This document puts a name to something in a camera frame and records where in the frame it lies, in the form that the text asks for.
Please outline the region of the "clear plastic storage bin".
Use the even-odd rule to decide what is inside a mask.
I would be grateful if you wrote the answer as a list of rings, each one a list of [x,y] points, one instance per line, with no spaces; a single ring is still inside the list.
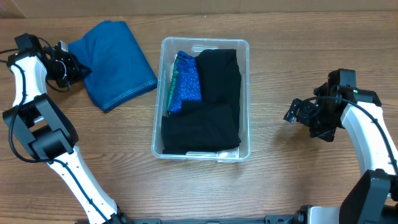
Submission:
[[[188,152],[184,155],[164,154],[161,119],[167,115],[169,89],[174,61],[179,51],[196,57],[206,49],[235,49],[241,74],[239,147],[219,152]],[[158,159],[244,162],[251,156],[250,127],[250,46],[243,39],[212,39],[194,37],[166,37],[161,44],[155,116],[152,134],[152,154]]]

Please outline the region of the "sparkly blue green cloth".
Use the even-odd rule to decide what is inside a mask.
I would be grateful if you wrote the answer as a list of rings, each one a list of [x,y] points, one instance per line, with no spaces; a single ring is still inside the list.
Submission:
[[[184,51],[178,51],[170,82],[167,111],[178,113],[184,101],[201,101],[201,87],[195,58]]]

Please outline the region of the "blue terry towel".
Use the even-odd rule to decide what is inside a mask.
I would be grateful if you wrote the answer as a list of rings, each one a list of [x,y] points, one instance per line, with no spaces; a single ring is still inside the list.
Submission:
[[[157,77],[124,21],[103,21],[68,49],[91,69],[85,87],[105,113],[157,88]]]

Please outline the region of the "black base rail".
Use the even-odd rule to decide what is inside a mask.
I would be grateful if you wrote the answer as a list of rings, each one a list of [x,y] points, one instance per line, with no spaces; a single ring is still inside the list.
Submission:
[[[264,218],[221,218],[161,220],[159,218],[132,219],[132,224],[292,224],[293,215],[266,215]]]

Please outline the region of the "black cloth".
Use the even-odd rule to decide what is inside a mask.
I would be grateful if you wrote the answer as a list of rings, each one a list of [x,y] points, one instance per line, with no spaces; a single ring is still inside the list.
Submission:
[[[226,103],[231,107],[236,129],[239,128],[241,73],[235,49],[207,49],[195,57],[206,103]]]
[[[241,143],[227,103],[184,101],[178,113],[162,117],[161,136],[164,154],[218,152]]]

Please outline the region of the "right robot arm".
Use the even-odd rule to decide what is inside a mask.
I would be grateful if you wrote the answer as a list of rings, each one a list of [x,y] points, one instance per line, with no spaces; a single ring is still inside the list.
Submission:
[[[397,223],[397,149],[386,128],[376,92],[356,86],[354,70],[339,68],[314,89],[294,99],[284,120],[309,128],[310,136],[332,142],[345,129],[358,160],[361,178],[338,207],[302,206],[290,223]]]

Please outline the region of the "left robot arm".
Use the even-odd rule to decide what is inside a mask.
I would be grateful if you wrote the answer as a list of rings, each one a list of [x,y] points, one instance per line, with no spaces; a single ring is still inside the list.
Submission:
[[[5,63],[15,77],[16,97],[2,114],[12,152],[24,162],[48,164],[79,201],[89,223],[130,223],[85,164],[76,129],[47,94],[51,80],[57,84],[55,91],[65,92],[91,69],[63,41],[41,46],[43,39],[32,34],[15,41],[17,48],[10,50]]]

